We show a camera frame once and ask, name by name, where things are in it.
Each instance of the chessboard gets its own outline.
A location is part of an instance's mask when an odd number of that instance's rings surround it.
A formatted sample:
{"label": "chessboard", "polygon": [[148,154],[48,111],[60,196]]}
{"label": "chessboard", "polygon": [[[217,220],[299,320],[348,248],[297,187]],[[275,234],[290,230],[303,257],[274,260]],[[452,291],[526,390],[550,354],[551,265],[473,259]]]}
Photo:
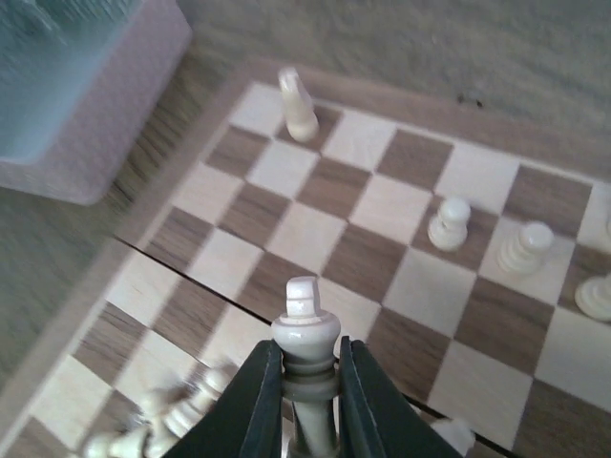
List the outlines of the chessboard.
{"label": "chessboard", "polygon": [[[7,456],[78,454],[146,389],[240,365],[270,338],[286,282],[311,275],[403,393],[494,444],[470,457],[608,457],[611,326],[574,300],[611,272],[605,150],[307,68],[320,131],[298,143],[280,68],[238,70],[109,242],[55,326],[63,341],[41,343],[39,363],[57,354],[14,413]],[[454,196],[472,206],[469,234],[442,252],[427,228]],[[496,253],[531,220],[552,249],[508,275]]]}

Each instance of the wooden chessboard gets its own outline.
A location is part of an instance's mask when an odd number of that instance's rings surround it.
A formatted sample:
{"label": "wooden chessboard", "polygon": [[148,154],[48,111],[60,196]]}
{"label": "wooden chessboard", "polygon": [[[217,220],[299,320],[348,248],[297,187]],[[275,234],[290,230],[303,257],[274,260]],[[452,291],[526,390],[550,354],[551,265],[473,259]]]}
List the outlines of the wooden chessboard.
{"label": "wooden chessboard", "polygon": [[[321,129],[299,144],[280,66],[237,71],[109,242],[0,399],[17,419],[3,411],[2,449],[78,453],[147,388],[240,364],[286,281],[315,275],[343,334],[418,403],[521,456],[609,456],[611,327],[573,299],[611,271],[606,145],[307,68]],[[473,206],[455,253],[427,237],[449,196]],[[529,220],[556,239],[518,279],[495,254]]]}

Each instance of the white square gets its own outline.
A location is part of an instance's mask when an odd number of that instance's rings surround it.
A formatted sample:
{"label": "white square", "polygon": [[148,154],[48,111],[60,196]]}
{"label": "white square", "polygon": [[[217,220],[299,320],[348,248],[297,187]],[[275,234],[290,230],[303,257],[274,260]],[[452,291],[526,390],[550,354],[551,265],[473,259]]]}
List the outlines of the white square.
{"label": "white square", "polygon": [[196,364],[191,355],[149,330],[119,374],[116,389],[139,404],[149,389],[182,383]]}
{"label": "white square", "polygon": [[229,359],[240,366],[260,341],[271,339],[271,327],[227,305],[214,333],[201,352],[200,360],[207,365]]}
{"label": "white square", "polygon": [[535,377],[611,412],[611,327],[558,307]]}
{"label": "white square", "polygon": [[375,175],[352,211],[350,222],[410,244],[431,196],[415,186]]}
{"label": "white square", "polygon": [[453,337],[476,273],[410,248],[394,275],[384,306]]}
{"label": "white square", "polygon": [[187,275],[229,299],[236,299],[263,250],[216,228],[195,256]]}
{"label": "white square", "polygon": [[345,111],[322,153],[371,172],[382,160],[395,132],[396,125],[386,119]]}
{"label": "white square", "polygon": [[318,155],[279,140],[270,141],[246,179],[286,198],[295,198]]}
{"label": "white square", "polygon": [[111,387],[67,357],[34,402],[32,416],[67,448],[76,448],[106,403]]}
{"label": "white square", "polygon": [[198,162],[173,203],[199,219],[216,224],[241,187],[239,178]]}
{"label": "white square", "polygon": [[337,316],[342,333],[335,343],[334,353],[340,354],[342,337],[366,341],[380,312],[380,304],[360,296],[327,279],[318,279],[321,307]]}
{"label": "white square", "polygon": [[595,183],[588,205],[585,207],[577,241],[582,245],[611,254],[609,221],[611,221],[611,185]]}
{"label": "white square", "polygon": [[229,122],[256,134],[273,136],[284,121],[280,90],[254,83],[229,117]]}
{"label": "white square", "polygon": [[457,142],[435,193],[446,198],[465,198],[474,207],[500,214],[518,167],[519,161],[514,157]]}
{"label": "white square", "polygon": [[135,251],[123,266],[106,300],[149,326],[179,280],[175,272]]}
{"label": "white square", "polygon": [[519,227],[520,223],[512,219],[501,217],[498,220],[479,267],[479,274],[526,296],[556,305],[575,244],[565,237],[555,235],[552,248],[537,272],[531,275],[511,275],[498,266],[496,255],[503,241],[511,237]]}
{"label": "white square", "polygon": [[458,342],[451,342],[427,404],[464,418],[482,436],[511,449],[533,379]]}
{"label": "white square", "polygon": [[345,226],[342,219],[293,202],[267,250],[318,274]]}

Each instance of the chess piece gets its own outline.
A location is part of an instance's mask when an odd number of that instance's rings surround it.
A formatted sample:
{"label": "chess piece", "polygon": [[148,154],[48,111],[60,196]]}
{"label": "chess piece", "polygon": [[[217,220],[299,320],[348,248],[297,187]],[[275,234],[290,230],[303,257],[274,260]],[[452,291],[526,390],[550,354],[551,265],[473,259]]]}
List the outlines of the chess piece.
{"label": "chess piece", "polygon": [[431,423],[431,428],[462,456],[467,456],[475,445],[475,435],[462,418],[437,420]]}
{"label": "chess piece", "polygon": [[149,437],[148,427],[126,433],[105,432],[95,436],[83,451],[85,458],[142,458]]}
{"label": "chess piece", "polygon": [[286,129],[296,141],[306,142],[318,134],[318,119],[312,98],[306,91],[297,71],[281,69],[278,73],[280,92],[284,102]]}
{"label": "chess piece", "polygon": [[429,223],[429,239],[442,251],[457,250],[467,238],[471,207],[462,198],[447,198]]}
{"label": "chess piece", "polygon": [[505,272],[528,275],[543,264],[554,242],[554,233],[542,222],[524,224],[500,246],[496,260]]}
{"label": "chess piece", "polygon": [[163,417],[176,400],[172,390],[152,389],[140,401],[144,420],[149,424],[151,435],[145,447],[147,458],[161,458],[174,446],[179,438],[163,423]]}
{"label": "chess piece", "polygon": [[575,302],[587,316],[611,321],[611,274],[584,281],[575,293]]}
{"label": "chess piece", "polygon": [[289,456],[339,456],[333,418],[338,394],[333,346],[341,325],[321,309],[315,277],[297,277],[286,284],[286,313],[271,325],[283,350],[284,396],[292,402],[295,433]]}
{"label": "chess piece", "polygon": [[190,398],[177,403],[164,419],[165,425],[179,438],[184,436],[217,402],[230,382],[222,367],[208,368]]}

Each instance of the folding chessboard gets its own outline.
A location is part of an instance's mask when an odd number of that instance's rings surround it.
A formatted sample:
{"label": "folding chessboard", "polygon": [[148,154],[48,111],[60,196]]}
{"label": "folding chessboard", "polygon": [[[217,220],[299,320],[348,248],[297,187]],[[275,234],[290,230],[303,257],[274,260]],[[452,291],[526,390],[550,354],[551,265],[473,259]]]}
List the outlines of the folding chessboard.
{"label": "folding chessboard", "polygon": [[[471,109],[419,122],[421,98],[369,83],[350,98],[328,90],[346,80],[312,71],[302,77],[320,133],[296,143],[278,66],[261,66],[215,122],[204,116],[185,143],[193,160],[171,166],[111,242],[116,268],[19,416],[8,456],[78,453],[147,388],[219,358],[240,364],[302,275],[319,277],[343,335],[367,342],[419,403],[520,456],[609,456],[611,327],[574,301],[583,280],[611,271],[608,164],[566,151],[578,143],[562,136],[472,126],[483,117]],[[473,210],[466,243],[444,253],[427,226],[450,196]],[[496,251],[529,220],[555,242],[539,271],[511,277]],[[478,445],[470,456],[501,455]]]}

